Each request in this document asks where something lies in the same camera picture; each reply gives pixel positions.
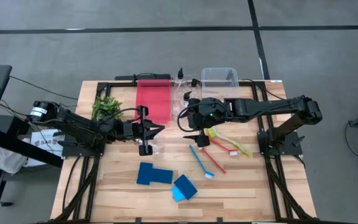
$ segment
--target gray floor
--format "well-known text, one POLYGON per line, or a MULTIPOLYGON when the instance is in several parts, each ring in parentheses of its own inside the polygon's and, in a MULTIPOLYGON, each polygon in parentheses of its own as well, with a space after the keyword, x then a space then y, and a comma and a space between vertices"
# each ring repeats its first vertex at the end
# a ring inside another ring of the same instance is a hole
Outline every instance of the gray floor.
MULTIPOLYGON (((358 25, 358 1, 260 0, 255 8, 260 26, 358 25)), ((247 1, 0 0, 0 29, 217 25, 251 25, 247 1)), ((323 112, 320 124, 300 129, 318 216, 358 223, 358 158, 344 143, 346 121, 358 116, 358 30, 264 31, 262 40, 271 79, 283 80, 288 96, 317 100, 323 112)), ((0 35, 0 64, 70 96, 83 80, 180 67, 193 74, 233 67, 240 78, 262 78, 252 31, 0 35)), ((3 98, 23 113, 34 100, 73 104, 15 80, 3 98)), ((358 152, 358 129, 348 135, 358 152)), ((15 206, 0 208, 0 223, 47 220, 58 176, 51 168, 8 182, 2 199, 15 206)))

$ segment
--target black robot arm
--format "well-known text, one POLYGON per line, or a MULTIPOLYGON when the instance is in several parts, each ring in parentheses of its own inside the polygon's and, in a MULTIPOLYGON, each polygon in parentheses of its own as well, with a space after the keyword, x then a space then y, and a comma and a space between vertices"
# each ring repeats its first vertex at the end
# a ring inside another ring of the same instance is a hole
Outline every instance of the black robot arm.
POLYGON ((136 119, 140 120, 139 123, 134 119, 121 121, 113 116, 93 121, 79 116, 57 103, 36 101, 29 115, 29 121, 39 126, 59 129, 76 139, 74 142, 59 142, 62 146, 76 146, 92 151, 105 143, 141 139, 142 145, 139 146, 139 154, 141 156, 151 155, 152 146, 148 145, 147 141, 153 139, 165 127, 153 124, 145 118, 148 115, 146 107, 139 106, 133 110, 136 110, 139 115, 139 118, 136 119))
POLYGON ((209 139, 204 134, 204 128, 211 128, 226 122, 246 123, 260 115, 294 114, 289 120, 276 128, 266 131, 266 143, 273 147, 283 145, 285 136, 304 124, 317 124, 322 120, 322 115, 317 102, 305 96, 299 96, 288 100, 255 101, 245 98, 225 98, 220 101, 216 98, 203 98, 188 100, 188 107, 178 116, 187 116, 191 130, 199 131, 196 136, 185 136, 194 139, 198 147, 209 145, 209 139))

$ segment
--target wooden table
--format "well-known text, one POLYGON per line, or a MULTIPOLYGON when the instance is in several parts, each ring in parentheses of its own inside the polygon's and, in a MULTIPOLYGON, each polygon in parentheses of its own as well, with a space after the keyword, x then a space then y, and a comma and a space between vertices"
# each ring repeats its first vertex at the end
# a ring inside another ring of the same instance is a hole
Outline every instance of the wooden table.
MULTIPOLYGON (((97 81, 83 82, 77 114, 91 118, 97 84, 97 81)), ((266 81, 266 86, 272 93, 285 97, 282 82, 266 81)), ((240 88, 241 94, 238 97, 252 98, 251 88, 240 88)), ((111 96, 123 102, 121 109, 134 107, 136 87, 112 88, 111 96)), ((276 100, 271 95, 268 97, 269 100, 276 100)), ((133 117, 134 112, 129 111, 124 113, 123 119, 133 117)), ((273 121, 275 126, 278 126, 288 118, 288 114, 277 115, 273 116, 273 121)), ((208 152, 227 171, 223 174, 202 152, 198 152, 207 170, 214 172, 212 180, 204 177, 203 171, 189 150, 188 145, 195 143, 182 138, 189 133, 178 129, 176 119, 171 119, 165 130, 157 135, 158 144, 163 146, 163 152, 160 154, 140 157, 138 147, 133 142, 114 142, 107 145, 100 160, 91 221, 134 222, 135 217, 141 217, 143 222, 214 222, 216 217, 223 217, 228 222, 274 220, 265 162, 259 154, 257 120, 245 124, 226 123, 217 126, 217 129, 242 143, 252 152, 252 157, 247 157, 243 153, 230 157, 217 146, 208 146, 208 152), (153 162, 157 168, 174 170, 174 180, 182 174, 187 175, 194 182, 198 193, 189 201, 176 203, 171 192, 173 185, 136 184, 139 164, 142 161, 153 162)), ((75 158, 65 159, 63 164, 51 218, 62 212, 63 193, 74 160, 75 158)), ((303 165, 293 156, 282 156, 282 161, 289 191, 307 213, 315 216, 303 165)), ((82 159, 74 169, 68 188, 67 203, 78 188, 81 164, 82 159)), ((285 217, 282 195, 278 189, 277 192, 281 213, 285 217)), ((87 193, 81 204, 80 218, 85 214, 86 199, 87 193)))

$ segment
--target green plant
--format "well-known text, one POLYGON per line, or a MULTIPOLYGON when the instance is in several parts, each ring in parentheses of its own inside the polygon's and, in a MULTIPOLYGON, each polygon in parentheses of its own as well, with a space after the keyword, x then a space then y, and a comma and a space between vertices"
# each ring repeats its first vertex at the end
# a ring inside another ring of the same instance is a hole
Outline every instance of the green plant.
POLYGON ((118 113, 121 109, 121 102, 114 99, 114 97, 97 97, 94 101, 92 118, 101 119, 106 116, 114 115, 114 118, 121 118, 122 113, 118 113))

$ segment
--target label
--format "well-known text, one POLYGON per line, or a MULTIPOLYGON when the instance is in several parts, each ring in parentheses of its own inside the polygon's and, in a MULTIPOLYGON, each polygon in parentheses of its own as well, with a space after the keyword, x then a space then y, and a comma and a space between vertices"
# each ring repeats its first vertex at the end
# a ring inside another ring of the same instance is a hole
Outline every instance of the label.
POLYGON ((31 111, 30 115, 42 116, 42 113, 39 113, 39 112, 36 112, 36 111, 31 111))
POLYGON ((47 110, 44 110, 42 108, 33 108, 32 111, 41 112, 43 114, 47 114, 48 112, 47 110))

